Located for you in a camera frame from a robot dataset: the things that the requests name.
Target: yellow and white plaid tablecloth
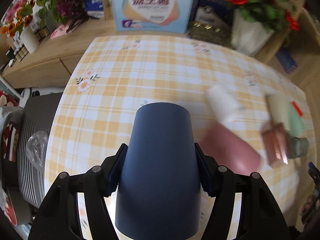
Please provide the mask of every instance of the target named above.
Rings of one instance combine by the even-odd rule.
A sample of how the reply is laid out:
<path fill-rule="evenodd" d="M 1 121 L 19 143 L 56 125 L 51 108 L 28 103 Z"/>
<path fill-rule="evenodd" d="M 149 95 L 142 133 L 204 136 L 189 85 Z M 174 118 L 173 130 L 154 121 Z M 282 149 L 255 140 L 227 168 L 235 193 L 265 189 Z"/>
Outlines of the yellow and white plaid tablecloth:
<path fill-rule="evenodd" d="M 169 36 L 108 36 L 89 46 L 66 86 L 59 103 L 47 148 L 45 190 L 62 171 L 85 173 L 114 155 L 121 143 L 129 143 L 136 111 L 151 102 L 172 102 L 191 115 L 195 142 L 213 120 L 206 103 L 206 90 L 226 84 L 246 108 L 244 115 L 228 126 L 261 156 L 260 173 L 281 210 L 293 203 L 299 183 L 293 160 L 271 169 L 261 139 L 269 120 L 265 94 L 283 91 L 301 108 L 310 150 L 308 161 L 316 162 L 313 123 L 305 94 L 272 68 L 236 51 L 187 38 Z M 214 200 L 202 194 L 201 225 L 192 239 L 200 239 Z M 78 195 L 84 237 L 91 239 L 83 194 Z M 116 193 L 106 199 L 115 219 Z M 236 235 L 241 196 L 236 196 L 229 239 Z M 117 231 L 119 239 L 128 239 Z"/>

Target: ribbed gray surface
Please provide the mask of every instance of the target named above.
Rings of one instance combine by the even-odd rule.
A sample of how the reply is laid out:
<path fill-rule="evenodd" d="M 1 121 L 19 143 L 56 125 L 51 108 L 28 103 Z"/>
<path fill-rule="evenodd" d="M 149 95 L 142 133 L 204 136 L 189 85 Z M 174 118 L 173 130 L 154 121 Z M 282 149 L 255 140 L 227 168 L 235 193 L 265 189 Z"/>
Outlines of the ribbed gray surface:
<path fill-rule="evenodd" d="M 44 167 L 42 171 L 38 171 L 32 166 L 26 156 L 26 143 L 36 131 L 50 134 L 61 95 L 29 98 L 25 107 L 17 150 L 19 188 L 22 197 L 35 207 L 40 207 L 44 198 Z"/>

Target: white cup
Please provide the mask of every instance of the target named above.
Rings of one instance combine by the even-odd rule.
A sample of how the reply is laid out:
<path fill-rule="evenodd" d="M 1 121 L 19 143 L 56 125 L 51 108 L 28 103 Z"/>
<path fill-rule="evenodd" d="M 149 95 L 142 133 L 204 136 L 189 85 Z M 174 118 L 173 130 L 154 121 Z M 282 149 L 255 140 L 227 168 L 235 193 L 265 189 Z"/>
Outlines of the white cup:
<path fill-rule="evenodd" d="M 224 84 L 209 88 L 207 98 L 217 121 L 224 125 L 235 120 L 244 110 L 236 95 Z"/>

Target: white vase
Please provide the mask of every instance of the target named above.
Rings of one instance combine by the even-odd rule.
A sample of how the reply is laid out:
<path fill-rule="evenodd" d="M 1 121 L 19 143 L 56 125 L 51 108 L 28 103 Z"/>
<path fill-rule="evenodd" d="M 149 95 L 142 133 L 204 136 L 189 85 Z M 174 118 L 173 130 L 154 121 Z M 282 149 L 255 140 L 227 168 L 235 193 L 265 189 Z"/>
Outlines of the white vase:
<path fill-rule="evenodd" d="M 245 21 L 238 9 L 234 11 L 233 17 L 231 43 L 237 51 L 253 57 L 275 31 L 267 33 L 262 23 Z"/>
<path fill-rule="evenodd" d="M 20 39 L 30 53 L 34 52 L 40 45 L 40 42 L 38 41 L 30 26 L 27 26 L 22 31 Z"/>

